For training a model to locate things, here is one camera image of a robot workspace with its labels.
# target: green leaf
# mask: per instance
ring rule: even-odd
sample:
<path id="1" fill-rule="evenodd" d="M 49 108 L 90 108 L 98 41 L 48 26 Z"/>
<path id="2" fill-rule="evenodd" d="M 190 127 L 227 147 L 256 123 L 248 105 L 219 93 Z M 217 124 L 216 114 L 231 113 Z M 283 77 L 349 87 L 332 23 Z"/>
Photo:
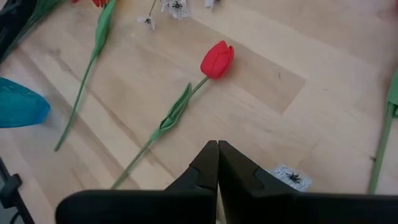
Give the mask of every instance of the green leaf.
<path id="1" fill-rule="evenodd" d="M 106 39 L 109 33 L 112 15 L 116 8 L 116 0 L 112 0 L 102 10 L 98 18 L 98 26 L 95 30 L 95 47 L 93 55 L 96 57 L 105 46 Z"/>
<path id="2" fill-rule="evenodd" d="M 184 109 L 187 107 L 189 99 L 191 98 L 192 86 L 191 83 L 187 85 L 184 90 L 184 93 L 177 102 L 169 110 L 166 118 L 160 123 L 160 126 L 154 131 L 154 133 L 150 136 L 150 140 L 155 141 L 159 137 L 161 137 L 164 133 L 166 133 L 169 129 L 174 127 L 178 121 L 180 121 L 181 115 L 184 112 Z"/>

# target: artificial flower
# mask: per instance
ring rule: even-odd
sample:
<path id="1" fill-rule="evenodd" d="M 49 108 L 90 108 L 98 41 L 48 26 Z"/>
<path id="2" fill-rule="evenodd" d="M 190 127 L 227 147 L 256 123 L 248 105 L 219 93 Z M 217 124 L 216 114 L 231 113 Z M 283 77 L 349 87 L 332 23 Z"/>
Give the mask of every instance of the artificial flower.
<path id="1" fill-rule="evenodd" d="M 221 41 L 206 54 L 200 70 L 209 78 L 221 78 L 231 66 L 233 58 L 234 48 Z"/>
<path id="2" fill-rule="evenodd" d="M 285 184 L 294 189 L 304 192 L 312 184 L 312 180 L 303 174 L 299 174 L 294 169 L 281 165 L 277 167 L 271 174 L 283 181 Z"/>
<path id="3" fill-rule="evenodd" d="M 166 10 L 175 19 L 183 19 L 191 16 L 187 0 L 162 0 L 162 12 Z"/>
<path id="4" fill-rule="evenodd" d="M 137 18 L 137 22 L 145 24 L 145 26 L 148 27 L 149 29 L 155 30 L 155 20 L 152 18 L 152 16 L 148 17 L 140 16 Z"/>
<path id="5" fill-rule="evenodd" d="M 228 59 L 227 60 L 217 60 L 213 58 L 213 56 L 219 55 L 220 57 L 224 58 L 224 53 L 226 53 L 226 49 L 228 49 Z M 131 169 L 134 167 L 134 164 L 138 161 L 138 159 L 149 149 L 150 145 L 162 137 L 166 132 L 170 131 L 175 125 L 178 124 L 180 121 L 185 108 L 187 107 L 189 100 L 191 97 L 210 79 L 210 78 L 221 78 L 227 68 L 231 65 L 232 59 L 234 57 L 234 48 L 232 46 L 226 46 L 225 41 L 221 41 L 220 43 L 216 44 L 205 56 L 202 62 L 201 67 L 207 67 L 213 65 L 217 68 L 218 74 L 214 75 L 215 73 L 207 74 L 205 73 L 206 77 L 200 81 L 196 85 L 194 89 L 192 89 L 191 83 L 188 83 L 187 87 L 185 87 L 184 92 L 180 96 L 180 98 L 174 103 L 171 107 L 167 116 L 160 122 L 159 127 L 152 133 L 149 137 L 148 141 L 143 145 L 141 150 L 135 156 L 135 158 L 130 162 L 130 164 L 126 167 L 126 169 L 120 174 L 120 176 L 116 179 L 115 183 L 111 186 L 111 189 L 117 189 L 126 178 L 129 176 Z"/>

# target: tulip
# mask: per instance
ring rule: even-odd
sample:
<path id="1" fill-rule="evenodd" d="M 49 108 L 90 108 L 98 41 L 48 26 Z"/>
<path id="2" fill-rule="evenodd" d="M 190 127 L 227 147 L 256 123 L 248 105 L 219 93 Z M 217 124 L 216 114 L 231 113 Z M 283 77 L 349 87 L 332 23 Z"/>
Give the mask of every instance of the tulip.
<path id="1" fill-rule="evenodd" d="M 227 46 L 225 41 L 216 44 L 203 59 L 200 70 L 209 78 L 221 78 L 231 66 L 234 48 Z"/>
<path id="2" fill-rule="evenodd" d="M 168 10 L 174 19 L 183 19 L 191 16 L 187 0 L 161 0 L 162 12 Z"/>
<path id="3" fill-rule="evenodd" d="M 92 0 L 92 1 L 97 7 L 104 7 L 105 4 L 110 2 L 110 0 Z"/>
<path id="4" fill-rule="evenodd" d="M 185 108 L 188 105 L 190 98 L 209 80 L 218 79 L 225 75 L 226 71 L 231 66 L 231 62 L 234 58 L 234 48 L 232 46 L 227 46 L 225 41 L 221 41 L 216 44 L 205 56 L 201 63 L 201 70 L 206 75 L 206 77 L 192 90 L 191 83 L 188 83 L 185 91 L 180 96 L 180 98 L 174 103 L 174 105 L 169 110 L 167 116 L 160 123 L 159 127 L 152 133 L 148 141 L 144 144 L 135 158 L 130 162 L 126 169 L 121 173 L 121 175 L 116 179 L 115 183 L 112 185 L 111 189 L 118 188 L 123 181 L 129 176 L 131 169 L 138 159 L 143 155 L 149 146 L 155 142 L 158 138 L 163 136 L 167 131 L 172 129 L 182 117 Z"/>
<path id="5" fill-rule="evenodd" d="M 149 11 L 147 17 L 139 16 L 139 17 L 137 18 L 137 22 L 139 22 L 139 23 L 141 23 L 141 24 L 145 24 L 146 27 L 148 27 L 148 28 L 150 28 L 150 29 L 152 29 L 152 30 L 155 30 L 155 20 L 154 20 L 154 18 L 152 18 L 152 11 L 153 11 L 154 8 L 155 8 L 156 2 L 157 2 L 157 0 L 154 0 L 154 1 L 153 1 L 152 7 L 151 7 L 151 9 L 150 9 L 150 11 Z"/>

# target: wooden floor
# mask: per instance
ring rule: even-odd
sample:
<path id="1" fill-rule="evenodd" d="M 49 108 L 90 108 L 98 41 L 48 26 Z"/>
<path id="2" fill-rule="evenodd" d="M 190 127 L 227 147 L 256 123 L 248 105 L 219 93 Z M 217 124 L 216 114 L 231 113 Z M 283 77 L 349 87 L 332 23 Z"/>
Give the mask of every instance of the wooden floor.
<path id="1" fill-rule="evenodd" d="M 154 144 L 125 189 L 163 189 L 209 139 L 225 139 L 266 169 L 313 179 L 311 192 L 365 193 L 389 80 L 397 67 L 393 0 L 224 0 L 213 12 L 189 0 L 192 18 L 160 13 L 157 30 L 135 20 L 152 1 L 118 2 L 109 42 L 91 74 L 80 115 L 58 153 L 93 48 L 100 10 L 62 5 L 0 66 L 0 75 L 44 95 L 43 125 L 0 129 L 0 156 L 24 181 L 37 223 L 62 198 L 107 189 L 159 125 L 219 40 L 235 47 L 228 77 L 207 83 L 181 123 Z M 398 124 L 378 188 L 398 194 Z"/>

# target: white petal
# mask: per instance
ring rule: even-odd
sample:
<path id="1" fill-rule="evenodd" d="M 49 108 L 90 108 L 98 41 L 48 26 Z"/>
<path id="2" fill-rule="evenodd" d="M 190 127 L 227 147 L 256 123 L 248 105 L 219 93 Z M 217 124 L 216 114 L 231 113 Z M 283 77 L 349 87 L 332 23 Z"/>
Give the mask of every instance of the white petal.
<path id="1" fill-rule="evenodd" d="M 205 7 L 214 7 L 214 0 L 205 0 Z"/>
<path id="2" fill-rule="evenodd" d="M 170 2 L 171 2 L 171 1 L 172 1 L 172 0 L 161 0 L 161 3 L 162 3 L 162 12 L 166 11 L 166 10 L 169 8 Z"/>
<path id="3" fill-rule="evenodd" d="M 150 19 L 150 24 L 148 24 L 152 30 L 155 30 L 155 20 L 153 18 Z"/>
<path id="4" fill-rule="evenodd" d="M 183 19 L 191 16 L 187 0 L 171 0 L 169 3 L 169 13 L 176 19 Z"/>
<path id="5" fill-rule="evenodd" d="M 142 17 L 142 16 L 139 16 L 139 17 L 137 17 L 137 22 L 139 22 L 139 23 L 145 23 L 145 21 L 147 20 L 147 18 L 146 17 Z"/>

